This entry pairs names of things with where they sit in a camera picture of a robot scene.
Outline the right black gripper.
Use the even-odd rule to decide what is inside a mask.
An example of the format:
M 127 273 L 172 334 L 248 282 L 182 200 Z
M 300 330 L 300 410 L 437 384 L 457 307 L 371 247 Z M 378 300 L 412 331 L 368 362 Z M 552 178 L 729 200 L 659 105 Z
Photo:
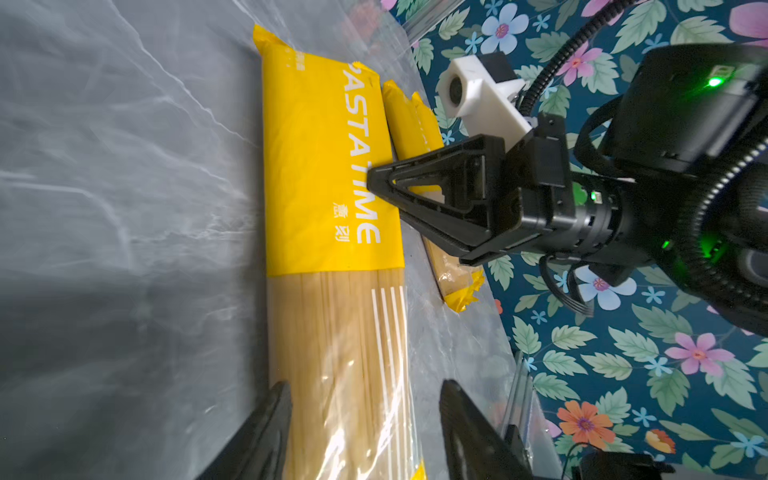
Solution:
M 503 139 L 476 135 L 374 167 L 367 189 L 463 265 L 479 266 L 503 252 L 600 264 L 624 258 L 619 182 L 571 169 L 563 117 L 540 114 L 505 156 Z

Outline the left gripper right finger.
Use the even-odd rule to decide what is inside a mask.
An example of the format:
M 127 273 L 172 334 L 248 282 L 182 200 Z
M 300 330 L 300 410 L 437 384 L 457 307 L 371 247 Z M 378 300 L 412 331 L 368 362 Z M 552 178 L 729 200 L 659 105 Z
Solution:
M 520 429 L 497 433 L 458 382 L 442 383 L 439 411 L 450 480 L 533 478 Z

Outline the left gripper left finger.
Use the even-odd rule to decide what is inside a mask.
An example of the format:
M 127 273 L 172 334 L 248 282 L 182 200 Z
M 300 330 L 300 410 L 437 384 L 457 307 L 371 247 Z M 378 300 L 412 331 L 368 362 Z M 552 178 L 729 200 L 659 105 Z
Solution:
M 281 479 L 291 417 L 290 385 L 277 382 L 198 479 Z

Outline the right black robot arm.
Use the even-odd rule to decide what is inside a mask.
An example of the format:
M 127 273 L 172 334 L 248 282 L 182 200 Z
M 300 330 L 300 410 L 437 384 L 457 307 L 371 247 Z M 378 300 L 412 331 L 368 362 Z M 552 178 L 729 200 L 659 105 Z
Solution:
M 538 256 L 571 311 L 594 307 L 576 272 L 611 287 L 658 266 L 731 324 L 767 332 L 767 51 L 673 41 L 647 53 L 627 91 L 569 141 L 545 95 L 596 74 L 590 41 L 636 1 L 611 1 L 546 56 L 531 80 L 505 58 L 517 34 L 505 9 L 477 55 L 438 83 L 466 139 L 372 168 L 368 189 L 463 265 Z

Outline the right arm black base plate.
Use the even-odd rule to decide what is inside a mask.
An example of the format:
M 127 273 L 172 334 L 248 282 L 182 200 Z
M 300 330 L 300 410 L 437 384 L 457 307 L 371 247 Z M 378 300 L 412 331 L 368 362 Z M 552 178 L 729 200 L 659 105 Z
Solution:
M 675 468 L 645 454 L 596 451 L 571 469 L 574 480 L 661 480 Z

